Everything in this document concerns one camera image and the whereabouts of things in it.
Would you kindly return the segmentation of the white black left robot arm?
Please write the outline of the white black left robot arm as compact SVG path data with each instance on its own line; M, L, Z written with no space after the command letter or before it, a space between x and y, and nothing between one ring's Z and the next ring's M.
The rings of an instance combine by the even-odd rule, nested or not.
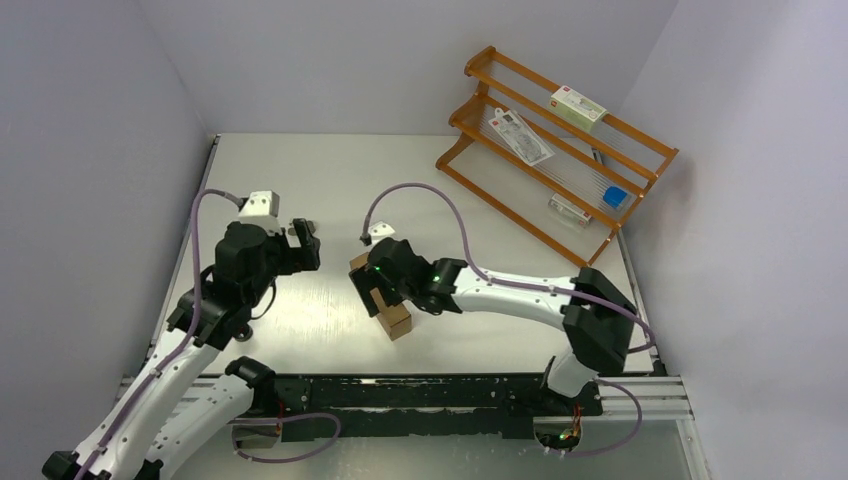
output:
M247 338L254 308L278 277L319 268L320 241L309 221L295 218L291 226L297 245L271 214L241 216L226 227L213 263L197 271L139 375L94 432L48 457L44 478L170 479L225 424L273 409L274 371L242 357L211 393L176 410L228 344Z

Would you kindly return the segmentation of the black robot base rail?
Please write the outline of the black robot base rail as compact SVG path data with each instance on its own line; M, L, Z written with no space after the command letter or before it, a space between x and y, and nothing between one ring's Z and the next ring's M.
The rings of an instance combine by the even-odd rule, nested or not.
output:
M534 422L603 412L599 388L554 393L540 373L383 375L279 374L255 393L246 415L285 419L284 442L342 437L492 434L532 440Z

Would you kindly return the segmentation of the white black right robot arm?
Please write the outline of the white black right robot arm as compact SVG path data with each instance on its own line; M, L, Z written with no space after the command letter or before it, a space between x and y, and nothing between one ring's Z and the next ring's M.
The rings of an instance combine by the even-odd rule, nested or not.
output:
M535 321L563 333L567 344L550 360L539 391L542 406L562 414L585 384L623 373L638 315L635 305L600 271L573 277L529 277L476 271L463 259L428 261L406 240L384 238L349 272L369 316L405 302L437 316L495 313Z

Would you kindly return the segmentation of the brown cardboard box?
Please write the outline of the brown cardboard box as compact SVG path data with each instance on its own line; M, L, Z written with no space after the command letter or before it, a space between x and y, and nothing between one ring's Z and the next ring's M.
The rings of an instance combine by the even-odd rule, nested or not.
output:
M350 271L353 268L367 265L368 253L363 252L357 257L350 260ZM378 301L380 313L374 317L382 327L386 335L391 341L411 332L413 327L412 315L403 303L394 306L388 306L385 301L381 301L375 290L372 291L375 299Z

